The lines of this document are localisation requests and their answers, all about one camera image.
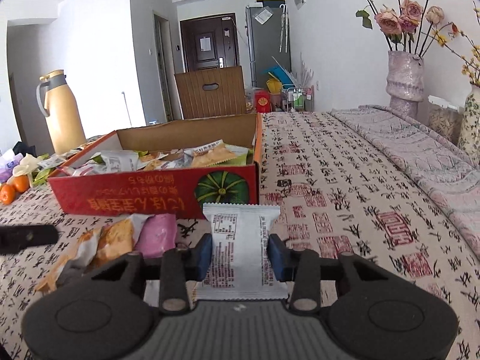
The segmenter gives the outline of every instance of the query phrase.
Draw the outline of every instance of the wall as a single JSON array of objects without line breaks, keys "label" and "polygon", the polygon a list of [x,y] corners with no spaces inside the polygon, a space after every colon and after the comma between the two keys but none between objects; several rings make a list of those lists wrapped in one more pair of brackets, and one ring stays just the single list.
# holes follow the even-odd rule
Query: wall
[{"label": "wall", "polygon": [[[363,28],[355,12],[363,9],[366,0],[307,0],[299,10],[293,0],[289,5],[292,69],[300,68],[300,53],[308,68],[314,70],[315,110],[332,107],[351,108],[361,104],[388,105],[385,93],[388,69],[388,46],[373,23],[373,31]],[[397,0],[374,0],[398,11]],[[425,0],[415,0],[420,5]],[[472,0],[431,0],[441,6],[446,20],[454,20],[459,27],[480,38]],[[446,98],[463,104],[469,92],[469,83],[461,75],[461,61],[446,49],[433,45],[425,60],[425,90],[427,95]]]},{"label": "wall", "polygon": [[25,28],[13,42],[9,65],[27,120],[29,144],[45,134],[43,118],[35,105],[38,77],[62,68],[78,104],[87,137],[144,126],[132,40],[130,0],[65,0],[59,18],[49,25]]},{"label": "wall", "polygon": [[[154,120],[159,123],[166,122],[155,47],[154,13],[169,21],[165,23],[162,31],[165,63],[170,73],[167,79],[173,114],[175,119],[181,119],[182,114],[173,75],[174,70],[182,71],[181,52],[175,50],[175,45],[179,44],[176,8],[172,0],[130,0],[130,9],[135,63],[145,120],[147,123]],[[174,54],[180,57],[180,59],[178,56],[176,58],[176,68]]]},{"label": "wall", "polygon": [[12,24],[12,21],[49,23],[57,16],[57,4],[52,0],[0,1],[0,153],[4,153],[20,140],[8,79],[7,25]]},{"label": "wall", "polygon": [[178,20],[180,21],[195,19],[196,17],[235,13],[237,27],[240,33],[240,35],[237,34],[238,54],[243,70],[243,82],[246,87],[251,85],[251,71],[247,30],[245,29],[247,25],[245,8],[254,2],[255,0],[196,0],[177,6]]}]

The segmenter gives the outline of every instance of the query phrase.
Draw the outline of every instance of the pumpkin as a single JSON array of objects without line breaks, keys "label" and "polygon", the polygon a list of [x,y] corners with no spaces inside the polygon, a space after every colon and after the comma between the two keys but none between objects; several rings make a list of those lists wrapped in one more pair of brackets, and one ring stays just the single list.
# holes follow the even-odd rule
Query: pumpkin
[{"label": "pumpkin", "polygon": [[200,204],[248,204],[250,201],[247,181],[235,173],[221,170],[204,175],[198,180],[195,197]]}]

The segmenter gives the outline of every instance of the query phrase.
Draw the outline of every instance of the pink rose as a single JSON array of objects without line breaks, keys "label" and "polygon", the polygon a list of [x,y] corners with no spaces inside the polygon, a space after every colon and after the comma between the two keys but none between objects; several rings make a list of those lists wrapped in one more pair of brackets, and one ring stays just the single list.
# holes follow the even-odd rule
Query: pink rose
[{"label": "pink rose", "polygon": [[403,0],[401,9],[402,14],[407,15],[410,19],[417,21],[422,20],[423,7],[416,1]]},{"label": "pink rose", "polygon": [[398,19],[400,20],[400,26],[402,27],[402,31],[410,34],[414,34],[420,24],[419,21],[410,19],[405,14],[400,15]]},{"label": "pink rose", "polygon": [[430,7],[430,9],[426,12],[425,18],[427,19],[428,23],[438,26],[443,19],[445,19],[445,13],[443,13],[443,9],[440,7]]},{"label": "pink rose", "polygon": [[402,26],[393,9],[382,9],[381,13],[375,15],[375,21],[386,35],[400,35],[402,33]]}]

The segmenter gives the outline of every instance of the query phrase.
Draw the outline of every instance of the pink snack packet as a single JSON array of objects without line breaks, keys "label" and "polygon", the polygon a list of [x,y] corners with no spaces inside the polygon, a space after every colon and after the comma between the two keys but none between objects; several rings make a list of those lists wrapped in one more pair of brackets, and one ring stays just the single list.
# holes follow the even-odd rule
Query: pink snack packet
[{"label": "pink snack packet", "polygon": [[144,258],[162,257],[175,247],[177,219],[174,214],[159,214],[147,219],[143,225],[135,250]]}]

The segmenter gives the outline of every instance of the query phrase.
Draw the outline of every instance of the gray refrigerator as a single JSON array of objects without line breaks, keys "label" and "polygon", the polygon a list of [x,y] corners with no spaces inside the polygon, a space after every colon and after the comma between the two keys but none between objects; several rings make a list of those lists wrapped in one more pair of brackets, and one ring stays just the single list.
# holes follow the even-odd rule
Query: gray refrigerator
[{"label": "gray refrigerator", "polygon": [[250,49],[251,85],[267,89],[267,80],[270,78],[265,71],[275,66],[272,56],[288,71],[291,71],[290,45],[285,52],[285,38],[280,52],[280,34],[282,31],[282,8],[270,8],[272,17],[264,24],[260,24],[255,17],[263,11],[263,7],[247,7],[247,35]]}]

